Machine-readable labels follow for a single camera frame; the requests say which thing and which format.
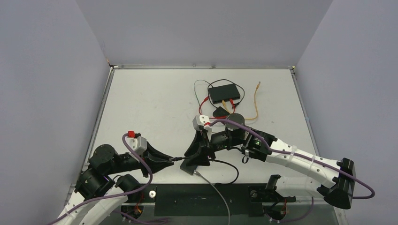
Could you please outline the black Mercury switch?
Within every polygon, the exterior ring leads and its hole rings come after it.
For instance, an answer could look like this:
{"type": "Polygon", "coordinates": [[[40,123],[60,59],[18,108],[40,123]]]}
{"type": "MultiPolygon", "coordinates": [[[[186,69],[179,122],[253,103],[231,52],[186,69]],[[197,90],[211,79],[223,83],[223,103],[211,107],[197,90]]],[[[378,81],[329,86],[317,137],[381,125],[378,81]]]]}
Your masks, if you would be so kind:
{"type": "Polygon", "coordinates": [[[210,87],[208,94],[213,104],[240,99],[241,95],[235,84],[226,84],[217,87],[210,87]]]}

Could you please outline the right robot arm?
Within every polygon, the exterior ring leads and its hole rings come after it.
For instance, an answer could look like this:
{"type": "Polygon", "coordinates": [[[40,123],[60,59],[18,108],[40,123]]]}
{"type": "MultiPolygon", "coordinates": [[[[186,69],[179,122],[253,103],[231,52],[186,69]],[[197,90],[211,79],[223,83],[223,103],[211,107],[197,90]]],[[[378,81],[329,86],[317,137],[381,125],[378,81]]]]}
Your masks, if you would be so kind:
{"type": "Polygon", "coordinates": [[[184,154],[181,170],[193,174],[198,166],[209,166],[216,152],[238,149],[244,159],[278,164],[301,173],[296,178],[271,175],[264,188],[268,199],[315,197],[340,209],[351,208],[356,177],[352,160],[327,159],[302,151],[274,135],[247,126],[238,113],[228,115],[222,122],[225,130],[213,133],[209,117],[199,115],[193,119],[196,133],[184,154]]]}

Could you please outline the ribbed black network switch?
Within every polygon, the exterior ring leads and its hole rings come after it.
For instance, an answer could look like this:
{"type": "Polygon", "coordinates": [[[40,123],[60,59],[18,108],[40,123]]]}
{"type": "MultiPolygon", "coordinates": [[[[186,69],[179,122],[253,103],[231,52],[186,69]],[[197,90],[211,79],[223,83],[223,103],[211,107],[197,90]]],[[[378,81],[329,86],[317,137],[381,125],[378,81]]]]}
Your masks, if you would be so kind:
{"type": "Polygon", "coordinates": [[[189,174],[193,175],[200,162],[200,157],[183,157],[180,169],[189,174]]]}

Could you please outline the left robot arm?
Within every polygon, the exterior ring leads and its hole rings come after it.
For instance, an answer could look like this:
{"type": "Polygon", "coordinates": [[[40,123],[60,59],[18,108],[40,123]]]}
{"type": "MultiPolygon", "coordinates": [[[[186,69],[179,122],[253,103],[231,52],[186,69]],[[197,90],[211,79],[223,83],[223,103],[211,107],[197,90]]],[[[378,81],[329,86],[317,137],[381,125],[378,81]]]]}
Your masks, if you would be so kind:
{"type": "Polygon", "coordinates": [[[174,165],[171,156],[147,143],[139,147],[142,153],[125,146],[128,152],[124,154],[109,144],[96,148],[53,225],[97,225],[122,203],[139,200],[154,173],[174,165]]]}

